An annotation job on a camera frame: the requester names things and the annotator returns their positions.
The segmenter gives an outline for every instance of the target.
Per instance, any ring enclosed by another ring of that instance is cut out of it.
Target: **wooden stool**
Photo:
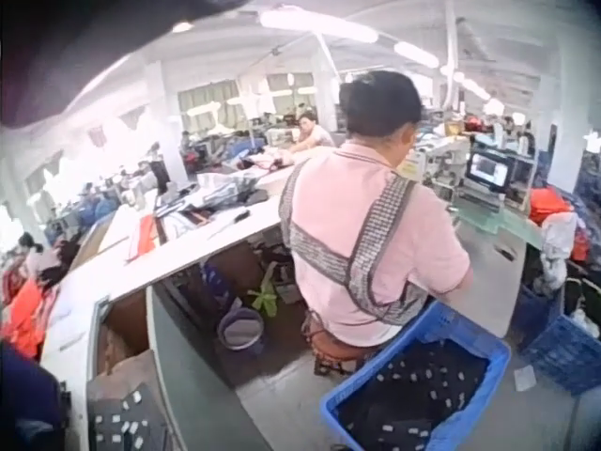
[[[321,321],[313,315],[307,316],[302,326],[302,332],[311,345],[316,357],[314,374],[327,376],[335,371],[343,376],[348,376],[360,369],[371,357],[376,348],[359,348],[343,343],[330,334]],[[344,363],[355,363],[355,368],[346,370]]]

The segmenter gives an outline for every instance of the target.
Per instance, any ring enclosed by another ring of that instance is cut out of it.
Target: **bucket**
[[[253,309],[242,307],[223,317],[217,327],[219,341],[229,350],[260,354],[263,350],[265,324]]]

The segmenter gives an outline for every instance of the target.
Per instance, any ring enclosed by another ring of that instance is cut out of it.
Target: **gray apron strap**
[[[325,243],[309,235],[294,221],[290,224],[290,249],[317,272],[338,285],[345,284],[348,258],[333,252]]]
[[[290,247],[290,222],[292,221],[292,199],[294,197],[294,188],[297,185],[301,169],[307,162],[308,160],[305,160],[294,167],[292,174],[290,174],[290,177],[288,177],[288,180],[285,183],[284,190],[280,197],[280,207],[278,212],[280,214],[280,221],[282,222],[282,238],[284,245],[288,248]]]
[[[405,325],[422,308],[427,292],[407,281],[395,303],[377,302],[372,284],[376,269],[405,213],[415,182],[395,175],[370,208],[347,267],[345,286],[364,313],[392,325]]]

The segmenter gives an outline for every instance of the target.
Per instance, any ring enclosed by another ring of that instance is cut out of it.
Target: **person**
[[[37,279],[42,271],[61,264],[53,249],[44,249],[28,232],[19,238],[19,245],[26,253],[23,263],[26,277]]]
[[[410,79],[368,72],[342,85],[340,100],[349,139],[295,166],[280,216],[309,320],[372,348],[397,335],[429,293],[456,301],[470,285],[470,258],[445,204],[395,171],[422,116]]]
[[[299,142],[289,149],[290,152],[302,152],[317,146],[334,147],[330,134],[317,124],[316,116],[311,111],[306,111],[300,115],[299,126]]]

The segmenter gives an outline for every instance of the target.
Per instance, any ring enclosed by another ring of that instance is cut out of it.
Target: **blue basket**
[[[454,413],[435,428],[427,446],[428,451],[456,449],[470,434],[497,390],[511,357],[511,351],[502,340],[462,317],[452,308],[438,302],[432,303],[412,325],[408,326],[373,360],[322,398],[321,414],[328,425],[342,436],[352,449],[362,450],[339,423],[338,406],[374,378],[381,368],[401,354],[413,341],[430,343],[445,338],[452,339],[472,354],[490,361],[485,378],[470,403],[465,409]]]
[[[601,385],[601,341],[563,313],[562,295],[544,300],[543,310],[536,298],[525,287],[517,298],[517,309],[532,318],[528,328],[522,330],[525,337],[520,353],[536,370],[575,397]]]

